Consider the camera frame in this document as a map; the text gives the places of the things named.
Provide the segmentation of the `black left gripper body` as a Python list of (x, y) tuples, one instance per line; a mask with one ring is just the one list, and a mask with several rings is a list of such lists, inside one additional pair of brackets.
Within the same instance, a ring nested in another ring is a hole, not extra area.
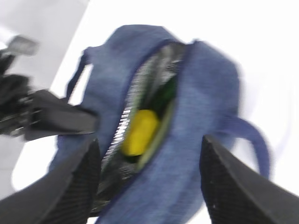
[(8, 93), (0, 97), (0, 134), (10, 137), (23, 136), (25, 140), (40, 138), (36, 117), (40, 112), (34, 105), (39, 92)]

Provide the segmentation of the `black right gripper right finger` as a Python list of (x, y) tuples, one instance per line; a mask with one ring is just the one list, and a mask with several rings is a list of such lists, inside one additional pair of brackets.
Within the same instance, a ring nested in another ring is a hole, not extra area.
[(299, 198), (262, 177), (205, 135), (201, 191), (213, 224), (297, 224)]

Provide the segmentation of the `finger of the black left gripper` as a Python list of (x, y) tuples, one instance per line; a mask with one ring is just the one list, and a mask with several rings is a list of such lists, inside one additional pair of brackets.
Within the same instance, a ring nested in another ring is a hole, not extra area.
[(72, 106), (47, 90), (39, 90), (29, 98), (24, 138), (36, 140), (54, 135), (90, 134), (97, 126), (95, 113)]

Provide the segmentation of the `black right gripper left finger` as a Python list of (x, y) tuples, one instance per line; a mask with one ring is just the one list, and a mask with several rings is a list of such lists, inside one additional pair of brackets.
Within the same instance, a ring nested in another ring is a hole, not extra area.
[(2, 224), (85, 224), (100, 181), (100, 150), (88, 139), (47, 175), (0, 202)]

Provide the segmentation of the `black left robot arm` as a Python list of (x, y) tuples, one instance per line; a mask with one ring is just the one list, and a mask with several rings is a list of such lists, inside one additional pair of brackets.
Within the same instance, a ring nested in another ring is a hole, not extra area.
[(31, 141), (53, 135), (94, 133), (99, 119), (81, 106), (72, 106), (67, 98), (58, 98), (48, 90), (32, 92), (29, 78), (5, 74), (15, 56), (0, 55), (0, 133), (23, 136)]

